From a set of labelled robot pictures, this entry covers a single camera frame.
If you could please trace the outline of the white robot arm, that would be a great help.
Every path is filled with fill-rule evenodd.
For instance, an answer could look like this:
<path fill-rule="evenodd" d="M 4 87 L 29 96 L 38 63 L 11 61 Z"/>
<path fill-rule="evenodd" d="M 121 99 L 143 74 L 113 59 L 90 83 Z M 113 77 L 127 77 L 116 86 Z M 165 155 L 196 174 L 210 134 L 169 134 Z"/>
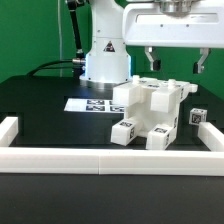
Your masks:
<path fill-rule="evenodd" d="M 224 48 L 224 0 L 65 0 L 70 11 L 76 42 L 76 58 L 85 67 L 80 80 L 99 87 L 116 85 L 131 78 L 127 46 L 143 46 L 150 69 L 158 71 L 161 60 L 156 47 L 198 48 L 203 64 L 213 48 Z M 92 47 L 84 53 L 76 10 L 88 4 L 92 11 Z"/>

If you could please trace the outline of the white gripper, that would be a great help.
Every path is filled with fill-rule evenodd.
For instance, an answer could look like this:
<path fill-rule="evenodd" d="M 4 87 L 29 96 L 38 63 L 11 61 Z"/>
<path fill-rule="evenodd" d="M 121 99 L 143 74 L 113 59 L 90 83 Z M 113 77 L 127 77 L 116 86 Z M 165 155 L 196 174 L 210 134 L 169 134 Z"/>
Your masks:
<path fill-rule="evenodd" d="M 201 48 L 200 59 L 193 65 L 193 73 L 201 74 L 210 48 L 224 48 L 224 0 L 195 1 L 190 12 L 182 15 L 163 12 L 157 2 L 129 4 L 122 35 L 127 45 L 146 46 L 151 71 L 161 69 L 154 47 Z"/>

